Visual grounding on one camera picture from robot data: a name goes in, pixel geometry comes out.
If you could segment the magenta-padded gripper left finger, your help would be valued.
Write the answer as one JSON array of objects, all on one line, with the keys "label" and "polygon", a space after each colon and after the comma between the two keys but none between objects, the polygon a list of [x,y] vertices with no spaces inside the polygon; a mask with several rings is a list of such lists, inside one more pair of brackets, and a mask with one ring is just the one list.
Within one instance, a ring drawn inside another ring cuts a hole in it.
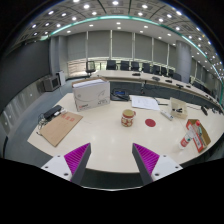
[{"label": "magenta-padded gripper left finger", "polygon": [[52,157],[42,169],[79,185],[91,155],[91,144],[82,145],[65,155]]}]

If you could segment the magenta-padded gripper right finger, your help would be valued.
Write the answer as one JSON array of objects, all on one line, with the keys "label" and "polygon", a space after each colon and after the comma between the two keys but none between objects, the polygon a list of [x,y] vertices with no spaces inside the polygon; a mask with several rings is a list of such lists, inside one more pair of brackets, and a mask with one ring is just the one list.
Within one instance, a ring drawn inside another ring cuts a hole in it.
[{"label": "magenta-padded gripper right finger", "polygon": [[134,143],[132,146],[132,154],[144,185],[182,169],[182,167],[168,155],[159,155],[137,143]]}]

